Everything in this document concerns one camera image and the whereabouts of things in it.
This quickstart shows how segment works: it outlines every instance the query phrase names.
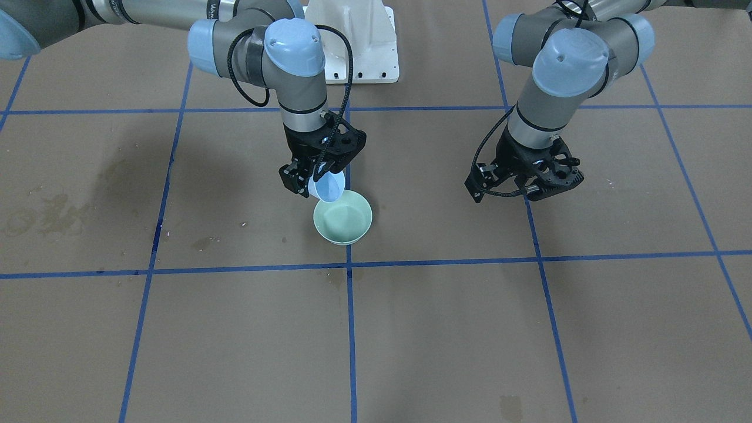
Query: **blue joint cap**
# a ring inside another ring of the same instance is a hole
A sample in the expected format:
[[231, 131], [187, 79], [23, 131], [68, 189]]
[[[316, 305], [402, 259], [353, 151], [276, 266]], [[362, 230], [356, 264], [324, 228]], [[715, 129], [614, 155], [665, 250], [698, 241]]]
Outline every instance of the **blue joint cap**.
[[0, 10], [0, 59], [18, 60], [42, 51], [37, 39], [17, 20]]
[[635, 67], [645, 63], [648, 57], [653, 53], [653, 49], [656, 46], [656, 33], [650, 22], [640, 15], [629, 14], [623, 15], [619, 18], [629, 22], [632, 28], [637, 34], [637, 43], [640, 48], [640, 54], [637, 56], [637, 63]]
[[266, 29], [264, 48], [281, 70], [299, 77], [312, 77], [324, 71], [321, 34], [313, 23], [303, 19], [282, 19]]
[[298, 19], [305, 19], [305, 12], [303, 11], [303, 5], [298, 0], [287, 0], [287, 4], [293, 9], [295, 17]]
[[507, 63], [516, 65], [512, 58], [512, 38], [514, 37], [514, 27], [517, 25], [517, 21], [523, 14], [511, 14], [507, 15], [496, 27], [496, 31], [493, 33], [493, 41], [491, 47], [493, 48], [493, 54], [499, 60], [504, 60]]
[[215, 19], [200, 19], [193, 23], [188, 31], [188, 56], [196, 68], [220, 76], [214, 62], [214, 24]]
[[608, 51], [606, 42], [586, 29], [556, 31], [535, 57], [532, 79], [551, 96], [579, 96], [603, 76]]

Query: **mint green bowl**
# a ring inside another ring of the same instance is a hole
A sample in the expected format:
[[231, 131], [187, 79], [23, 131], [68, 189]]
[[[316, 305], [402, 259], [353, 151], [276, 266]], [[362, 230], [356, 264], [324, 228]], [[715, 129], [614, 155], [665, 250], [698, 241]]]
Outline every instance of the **mint green bowl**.
[[314, 208], [316, 230], [336, 245], [350, 245], [361, 239], [372, 222], [368, 200], [350, 190], [345, 190], [337, 201], [319, 201]]

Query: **white mounting plate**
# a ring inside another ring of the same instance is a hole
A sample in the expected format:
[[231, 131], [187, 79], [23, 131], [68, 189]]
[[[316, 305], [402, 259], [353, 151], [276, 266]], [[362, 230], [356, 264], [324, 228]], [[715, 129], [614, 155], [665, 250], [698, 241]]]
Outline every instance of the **white mounting plate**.
[[[392, 28], [394, 25], [394, 10], [384, 6]], [[347, 82], [347, 57], [338, 56], [324, 49], [326, 54], [327, 84], [345, 84]], [[397, 56], [397, 42], [389, 44], [374, 44], [367, 51], [353, 52], [353, 84], [391, 84], [399, 79], [399, 58]]]

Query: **green bowl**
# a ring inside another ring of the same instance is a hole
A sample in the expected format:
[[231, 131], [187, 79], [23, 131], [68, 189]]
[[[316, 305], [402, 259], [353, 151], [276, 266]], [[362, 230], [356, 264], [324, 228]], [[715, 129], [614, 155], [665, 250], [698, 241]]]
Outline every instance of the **green bowl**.
[[368, 200], [350, 190], [345, 190], [337, 201], [319, 201], [314, 208], [316, 230], [336, 245], [350, 245], [361, 239], [372, 221]]

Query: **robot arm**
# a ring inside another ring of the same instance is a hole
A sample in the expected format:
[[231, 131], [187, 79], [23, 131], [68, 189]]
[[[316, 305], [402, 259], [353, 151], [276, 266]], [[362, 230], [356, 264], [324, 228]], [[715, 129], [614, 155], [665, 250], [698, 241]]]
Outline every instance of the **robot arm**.
[[321, 36], [303, 17], [298, 0], [0, 0], [0, 58], [39, 53], [101, 23], [189, 30], [197, 68], [232, 79], [254, 105], [265, 105], [268, 92], [256, 102], [238, 81], [277, 92], [292, 152], [279, 173], [288, 190], [308, 197], [309, 180], [341, 172], [365, 146], [365, 133], [329, 111]]
[[[536, 14], [513, 14], [501, 21], [493, 36], [494, 54], [506, 62], [532, 67], [532, 74], [517, 104], [497, 124], [508, 116], [494, 161], [476, 163], [475, 156], [465, 180], [475, 202], [485, 194], [524, 195], [537, 201], [571, 190], [584, 180], [578, 169], [580, 160], [570, 154], [559, 134], [584, 100], [597, 96], [650, 56], [655, 34], [637, 13], [664, 3], [592, 0], [581, 2], [585, 8], [581, 14], [577, 3], [558, 1]], [[715, 6], [716, 2], [695, 1], [693, 5], [744, 9], [745, 3]], [[509, 178], [514, 178], [517, 190], [491, 191]]]

